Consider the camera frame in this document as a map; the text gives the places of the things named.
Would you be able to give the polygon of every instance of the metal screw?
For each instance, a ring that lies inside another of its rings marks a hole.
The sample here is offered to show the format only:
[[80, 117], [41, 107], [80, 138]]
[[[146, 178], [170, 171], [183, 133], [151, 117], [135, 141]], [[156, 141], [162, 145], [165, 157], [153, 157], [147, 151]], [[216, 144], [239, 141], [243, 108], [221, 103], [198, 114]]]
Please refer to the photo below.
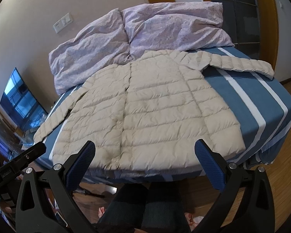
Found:
[[231, 169], [236, 169], [237, 165], [235, 163], [229, 163], [228, 167], [231, 168]]
[[28, 167], [27, 169], [26, 169], [26, 173], [31, 173], [32, 172], [32, 168], [31, 167]]
[[60, 170], [60, 169], [61, 169], [61, 164], [56, 164], [56, 165], [54, 165], [54, 166], [53, 166], [53, 169], [54, 169], [55, 171]]
[[265, 169], [264, 169], [263, 166], [259, 166], [259, 167], [258, 167], [258, 171], [259, 171], [259, 172], [265, 172]]

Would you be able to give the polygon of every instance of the person's leg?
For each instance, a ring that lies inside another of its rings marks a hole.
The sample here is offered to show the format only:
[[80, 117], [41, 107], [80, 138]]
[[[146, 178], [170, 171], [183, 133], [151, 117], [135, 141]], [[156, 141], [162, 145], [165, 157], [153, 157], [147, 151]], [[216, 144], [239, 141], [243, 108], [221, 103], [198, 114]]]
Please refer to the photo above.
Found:
[[174, 182], [153, 182], [150, 186], [141, 229], [150, 231], [153, 228], [177, 233], [191, 232]]
[[148, 189], [141, 184], [125, 184], [117, 193], [98, 223], [131, 225], [140, 228]]

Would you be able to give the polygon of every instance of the blue gripper pad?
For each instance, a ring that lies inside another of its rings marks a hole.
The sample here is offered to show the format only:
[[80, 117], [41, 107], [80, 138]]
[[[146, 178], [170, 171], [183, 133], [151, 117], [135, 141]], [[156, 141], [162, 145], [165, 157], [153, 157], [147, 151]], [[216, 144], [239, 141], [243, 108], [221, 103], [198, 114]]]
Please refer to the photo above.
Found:
[[95, 157], [96, 147], [92, 141], [87, 141], [78, 154], [71, 155], [76, 156], [74, 164], [70, 167], [66, 173], [66, 189], [74, 191], [78, 188], [81, 180], [84, 177], [89, 165]]
[[225, 188], [225, 174], [211, 155], [211, 150], [201, 140], [195, 142], [194, 150], [213, 188], [222, 192]]

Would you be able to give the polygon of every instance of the beige wall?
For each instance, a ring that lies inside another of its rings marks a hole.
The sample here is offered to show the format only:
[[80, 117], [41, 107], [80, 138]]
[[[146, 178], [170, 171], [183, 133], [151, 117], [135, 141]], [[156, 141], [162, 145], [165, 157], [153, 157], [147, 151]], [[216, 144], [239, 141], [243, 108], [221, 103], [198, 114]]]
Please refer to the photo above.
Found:
[[[16, 67], [34, 96], [49, 110], [58, 95], [48, 53], [110, 10], [142, 3], [147, 0], [3, 0], [0, 4], [0, 99]], [[68, 12], [74, 22], [56, 34], [53, 24]]]

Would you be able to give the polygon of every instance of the pillow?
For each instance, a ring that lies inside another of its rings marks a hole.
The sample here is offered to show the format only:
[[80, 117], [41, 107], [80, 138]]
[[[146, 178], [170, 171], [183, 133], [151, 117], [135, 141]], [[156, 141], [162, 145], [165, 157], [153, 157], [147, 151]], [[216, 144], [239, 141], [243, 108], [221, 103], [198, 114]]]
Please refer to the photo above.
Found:
[[220, 28], [222, 3], [142, 4], [123, 10], [122, 15], [134, 59], [140, 58], [145, 50], [234, 46], [230, 36]]
[[90, 23], [74, 39], [59, 45], [49, 54], [50, 69], [59, 95], [85, 82], [107, 65], [129, 61], [128, 37], [119, 9]]

